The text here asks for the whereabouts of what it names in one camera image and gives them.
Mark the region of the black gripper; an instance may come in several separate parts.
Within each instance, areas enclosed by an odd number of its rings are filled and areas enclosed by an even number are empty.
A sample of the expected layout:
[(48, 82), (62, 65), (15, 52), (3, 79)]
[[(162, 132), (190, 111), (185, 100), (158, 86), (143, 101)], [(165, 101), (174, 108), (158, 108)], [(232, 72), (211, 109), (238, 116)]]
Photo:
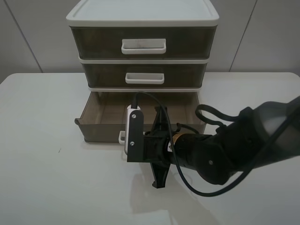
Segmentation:
[(143, 163), (150, 163), (156, 189), (164, 188), (170, 165), (173, 164), (172, 149), (169, 149), (167, 108), (155, 106), (156, 116), (149, 132), (143, 136)]

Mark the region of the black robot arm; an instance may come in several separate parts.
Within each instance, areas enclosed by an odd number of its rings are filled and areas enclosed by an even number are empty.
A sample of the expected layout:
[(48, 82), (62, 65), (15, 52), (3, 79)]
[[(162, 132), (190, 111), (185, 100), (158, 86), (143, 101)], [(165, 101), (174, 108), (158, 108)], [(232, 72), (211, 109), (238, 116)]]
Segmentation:
[(289, 103), (265, 102), (246, 107), (229, 116), (208, 105), (198, 105), (197, 117), (216, 125), (214, 135), (195, 130), (184, 134), (172, 130), (165, 108), (157, 107), (151, 131), (143, 141), (143, 161), (150, 163), (153, 186), (163, 188), (170, 165), (197, 171), (208, 183), (225, 193), (255, 168), (299, 156), (300, 100)]

